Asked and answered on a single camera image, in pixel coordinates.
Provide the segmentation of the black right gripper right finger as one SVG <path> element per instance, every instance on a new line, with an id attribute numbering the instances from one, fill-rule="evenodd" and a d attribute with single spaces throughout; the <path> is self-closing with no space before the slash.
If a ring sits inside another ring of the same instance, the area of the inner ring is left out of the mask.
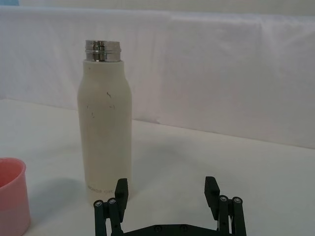
<path id="1" fill-rule="evenodd" d="M 243 200 L 240 197 L 229 199 L 220 194 L 214 177 L 205 177 L 204 194 L 213 218 L 217 221 L 219 236 L 245 236 L 246 226 Z"/>

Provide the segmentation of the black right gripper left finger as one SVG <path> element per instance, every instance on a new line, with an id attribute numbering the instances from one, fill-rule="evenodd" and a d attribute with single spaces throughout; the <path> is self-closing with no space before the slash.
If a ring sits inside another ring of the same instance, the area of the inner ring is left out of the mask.
<path id="1" fill-rule="evenodd" d="M 123 236 L 121 223 L 123 222 L 124 213 L 128 200 L 128 183 L 126 178 L 118 180 L 115 197 L 94 202 L 94 228 L 96 236 L 106 236 L 106 219 L 110 219 L 111 235 Z"/>

